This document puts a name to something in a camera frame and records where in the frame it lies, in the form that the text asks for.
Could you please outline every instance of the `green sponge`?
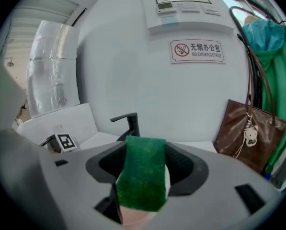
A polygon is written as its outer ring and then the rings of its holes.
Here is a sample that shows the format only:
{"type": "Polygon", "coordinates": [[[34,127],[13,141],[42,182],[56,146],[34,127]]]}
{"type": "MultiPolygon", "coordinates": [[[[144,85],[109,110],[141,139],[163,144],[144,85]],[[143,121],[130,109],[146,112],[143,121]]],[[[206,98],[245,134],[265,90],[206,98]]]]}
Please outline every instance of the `green sponge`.
{"type": "Polygon", "coordinates": [[[166,201],[166,140],[128,136],[124,168],[117,181],[121,206],[158,211],[166,201]]]}

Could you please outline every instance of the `handbag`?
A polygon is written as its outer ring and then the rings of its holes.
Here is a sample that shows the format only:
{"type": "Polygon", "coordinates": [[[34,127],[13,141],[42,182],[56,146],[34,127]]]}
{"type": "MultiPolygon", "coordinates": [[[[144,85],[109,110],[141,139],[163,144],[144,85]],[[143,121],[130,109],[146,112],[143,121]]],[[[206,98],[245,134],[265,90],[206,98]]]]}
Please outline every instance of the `handbag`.
{"type": "Polygon", "coordinates": [[[265,72],[253,50],[246,44],[245,47],[249,58],[246,104],[228,100],[214,147],[218,153],[236,158],[260,173],[283,137],[286,121],[275,116],[273,96],[265,72]],[[253,63],[267,88],[272,114],[253,107],[253,63]]]}

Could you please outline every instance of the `screen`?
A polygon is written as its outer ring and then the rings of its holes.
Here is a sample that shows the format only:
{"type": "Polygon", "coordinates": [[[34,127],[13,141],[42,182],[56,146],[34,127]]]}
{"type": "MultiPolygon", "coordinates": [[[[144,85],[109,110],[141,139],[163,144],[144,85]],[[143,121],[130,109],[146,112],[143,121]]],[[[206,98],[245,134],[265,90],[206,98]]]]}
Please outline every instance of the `screen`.
{"type": "Polygon", "coordinates": [[[171,2],[167,2],[167,3],[158,4],[158,7],[159,7],[159,10],[172,8],[172,3],[171,2]]]}

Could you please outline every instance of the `red prohibition circle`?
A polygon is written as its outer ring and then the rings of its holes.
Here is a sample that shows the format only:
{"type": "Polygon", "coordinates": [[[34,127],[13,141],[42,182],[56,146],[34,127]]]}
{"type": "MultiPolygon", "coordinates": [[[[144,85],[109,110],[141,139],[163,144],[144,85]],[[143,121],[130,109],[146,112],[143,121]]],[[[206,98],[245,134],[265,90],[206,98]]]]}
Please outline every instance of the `red prohibition circle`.
{"type": "Polygon", "coordinates": [[[187,56],[190,53],[190,49],[187,45],[185,44],[177,44],[175,47],[175,53],[178,56],[187,56]]]}

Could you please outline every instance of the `faucet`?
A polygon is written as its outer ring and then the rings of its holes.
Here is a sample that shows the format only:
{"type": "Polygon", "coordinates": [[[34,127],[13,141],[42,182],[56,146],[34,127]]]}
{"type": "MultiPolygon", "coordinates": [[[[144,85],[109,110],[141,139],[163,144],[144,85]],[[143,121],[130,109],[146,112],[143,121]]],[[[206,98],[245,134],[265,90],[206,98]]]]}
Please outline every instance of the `faucet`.
{"type": "Polygon", "coordinates": [[[122,116],[111,118],[111,122],[116,122],[119,119],[127,118],[129,130],[123,133],[116,141],[125,141],[126,136],[138,136],[139,137],[139,128],[138,128],[138,120],[137,113],[129,113],[122,116]]]}

